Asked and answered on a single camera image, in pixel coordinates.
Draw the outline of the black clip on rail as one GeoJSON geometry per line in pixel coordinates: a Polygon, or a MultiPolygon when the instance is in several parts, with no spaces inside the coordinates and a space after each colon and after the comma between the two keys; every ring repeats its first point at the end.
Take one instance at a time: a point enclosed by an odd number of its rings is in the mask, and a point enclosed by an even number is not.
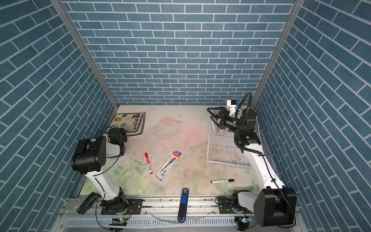
{"type": "Polygon", "coordinates": [[[80,215],[85,214],[92,206],[96,203],[96,201],[101,197],[100,194],[92,192],[87,198],[81,203],[79,208],[77,209],[77,213],[80,215]]]}

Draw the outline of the red marker pen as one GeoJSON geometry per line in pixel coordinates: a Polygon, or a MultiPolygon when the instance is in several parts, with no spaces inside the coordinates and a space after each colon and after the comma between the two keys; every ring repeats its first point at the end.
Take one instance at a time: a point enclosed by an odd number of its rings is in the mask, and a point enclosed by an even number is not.
{"type": "Polygon", "coordinates": [[[151,167],[150,158],[149,158],[148,153],[145,153],[145,157],[146,157],[146,162],[147,162],[147,166],[148,166],[148,169],[149,169],[149,173],[153,174],[153,170],[152,170],[152,167],[151,167]]]}

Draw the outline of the circuit board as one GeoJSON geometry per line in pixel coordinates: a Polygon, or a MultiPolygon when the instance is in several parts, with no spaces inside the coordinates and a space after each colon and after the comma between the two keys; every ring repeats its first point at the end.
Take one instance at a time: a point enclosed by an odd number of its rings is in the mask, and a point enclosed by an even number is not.
{"type": "Polygon", "coordinates": [[[125,227],[128,223],[127,218],[113,218],[111,223],[109,224],[109,227],[125,227]]]}
{"type": "Polygon", "coordinates": [[[253,221],[253,219],[251,217],[247,217],[247,216],[239,217],[238,220],[237,220],[238,223],[250,223],[252,221],[253,221]]]}

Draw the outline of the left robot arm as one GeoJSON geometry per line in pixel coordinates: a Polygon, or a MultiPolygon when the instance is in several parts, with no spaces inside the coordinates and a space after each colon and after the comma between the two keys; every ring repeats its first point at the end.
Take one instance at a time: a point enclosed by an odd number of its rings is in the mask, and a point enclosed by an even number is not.
{"type": "Polygon", "coordinates": [[[116,184],[106,166],[107,159],[120,158],[125,153],[127,135],[123,128],[112,128],[95,139],[82,139],[71,158],[74,171],[85,175],[99,191],[91,193],[77,209],[84,214],[101,197],[102,213],[108,215],[124,214],[129,203],[122,188],[116,184]]]}

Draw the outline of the black square plate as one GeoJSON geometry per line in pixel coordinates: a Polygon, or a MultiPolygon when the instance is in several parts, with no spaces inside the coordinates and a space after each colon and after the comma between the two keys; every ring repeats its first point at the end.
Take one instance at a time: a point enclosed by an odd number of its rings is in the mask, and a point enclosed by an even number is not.
{"type": "Polygon", "coordinates": [[[141,135],[144,131],[146,113],[121,113],[116,114],[106,129],[123,128],[127,136],[141,135]]]}

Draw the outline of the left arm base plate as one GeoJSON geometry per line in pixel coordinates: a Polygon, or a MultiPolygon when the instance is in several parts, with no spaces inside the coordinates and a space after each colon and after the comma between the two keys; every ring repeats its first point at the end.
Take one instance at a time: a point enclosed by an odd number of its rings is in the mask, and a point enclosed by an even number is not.
{"type": "Polygon", "coordinates": [[[139,215],[143,206],[143,199],[127,199],[123,202],[118,200],[103,201],[102,215],[139,215]]]}

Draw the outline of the aluminium rail frame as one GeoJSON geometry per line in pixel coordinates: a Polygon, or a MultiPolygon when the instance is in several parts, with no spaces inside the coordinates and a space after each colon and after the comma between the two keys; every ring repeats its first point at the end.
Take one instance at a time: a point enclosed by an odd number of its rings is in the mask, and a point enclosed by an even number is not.
{"type": "Polygon", "coordinates": [[[215,196],[130,196],[130,207],[125,215],[113,215],[106,212],[99,203],[95,203],[85,214],[77,209],[82,198],[69,198],[63,207],[53,232],[129,232],[129,231],[173,231],[182,229],[191,231],[288,231],[304,232],[300,217],[296,225],[263,225],[263,217],[247,209],[235,209],[231,197],[215,196]]]}

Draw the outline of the left circuit board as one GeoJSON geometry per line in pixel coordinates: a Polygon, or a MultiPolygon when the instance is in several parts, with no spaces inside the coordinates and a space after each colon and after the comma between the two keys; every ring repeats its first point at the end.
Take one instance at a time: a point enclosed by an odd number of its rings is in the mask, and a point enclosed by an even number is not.
{"type": "Polygon", "coordinates": [[[109,224],[109,227],[125,227],[128,223],[127,218],[113,218],[111,223],[109,224]]]}

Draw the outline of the pen package red blue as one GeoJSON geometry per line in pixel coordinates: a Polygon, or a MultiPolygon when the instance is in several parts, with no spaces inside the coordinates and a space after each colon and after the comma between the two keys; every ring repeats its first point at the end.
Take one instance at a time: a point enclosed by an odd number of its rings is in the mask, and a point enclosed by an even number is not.
{"type": "Polygon", "coordinates": [[[181,157],[182,153],[179,151],[173,152],[169,158],[166,160],[164,165],[160,168],[160,170],[156,173],[156,177],[162,181],[168,172],[171,170],[172,166],[176,163],[176,161],[181,157]]]}

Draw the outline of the white round plate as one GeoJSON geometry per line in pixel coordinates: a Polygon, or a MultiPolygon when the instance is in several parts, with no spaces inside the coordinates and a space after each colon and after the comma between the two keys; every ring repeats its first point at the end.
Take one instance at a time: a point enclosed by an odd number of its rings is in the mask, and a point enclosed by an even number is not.
{"type": "Polygon", "coordinates": [[[218,125],[215,124],[215,122],[213,120],[211,121],[211,125],[212,125],[212,129],[213,129],[214,134],[217,135],[219,133],[218,125]]]}

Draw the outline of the right circuit board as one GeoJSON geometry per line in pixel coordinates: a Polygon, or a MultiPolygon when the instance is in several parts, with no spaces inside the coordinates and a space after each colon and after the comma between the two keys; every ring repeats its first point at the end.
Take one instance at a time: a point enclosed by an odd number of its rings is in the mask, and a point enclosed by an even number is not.
{"type": "Polygon", "coordinates": [[[253,221],[253,219],[251,217],[247,217],[247,216],[239,217],[238,220],[237,220],[238,223],[250,223],[252,221],[253,221]]]}

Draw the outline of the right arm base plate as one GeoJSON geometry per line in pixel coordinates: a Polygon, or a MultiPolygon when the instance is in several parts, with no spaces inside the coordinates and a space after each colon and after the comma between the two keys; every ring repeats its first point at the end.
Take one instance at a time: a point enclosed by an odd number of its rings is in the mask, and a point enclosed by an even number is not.
{"type": "Polygon", "coordinates": [[[220,214],[252,214],[253,212],[242,207],[236,198],[219,196],[215,198],[220,214]]]}

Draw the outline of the black white marker pen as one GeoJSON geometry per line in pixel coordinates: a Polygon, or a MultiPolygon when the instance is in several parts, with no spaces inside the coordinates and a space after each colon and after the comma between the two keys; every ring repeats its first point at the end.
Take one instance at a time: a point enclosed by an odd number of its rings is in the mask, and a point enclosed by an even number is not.
{"type": "Polygon", "coordinates": [[[234,182],[234,179],[222,179],[222,180],[211,180],[212,184],[217,184],[217,183],[230,183],[234,182]]]}

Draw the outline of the blue black handheld device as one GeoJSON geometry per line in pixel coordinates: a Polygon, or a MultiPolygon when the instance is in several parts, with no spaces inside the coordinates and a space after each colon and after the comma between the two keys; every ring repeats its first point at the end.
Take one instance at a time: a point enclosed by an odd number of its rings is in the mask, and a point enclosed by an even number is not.
{"type": "Polygon", "coordinates": [[[183,188],[182,193],[181,193],[178,216],[177,216],[177,220],[179,223],[184,223],[186,220],[188,197],[189,197],[189,189],[183,188]]]}

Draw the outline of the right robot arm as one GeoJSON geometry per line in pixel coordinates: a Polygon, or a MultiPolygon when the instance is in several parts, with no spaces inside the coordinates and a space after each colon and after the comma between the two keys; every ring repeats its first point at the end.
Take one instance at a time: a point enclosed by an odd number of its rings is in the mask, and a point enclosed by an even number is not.
{"type": "Polygon", "coordinates": [[[233,210],[251,212],[261,227],[278,226],[291,228],[296,225],[295,208],[297,195],[288,188],[267,161],[258,135],[255,132],[256,112],[251,108],[234,113],[225,107],[209,107],[213,130],[216,134],[228,130],[233,134],[233,142],[247,158],[258,179],[260,193],[249,190],[236,190],[231,196],[233,210]]]}

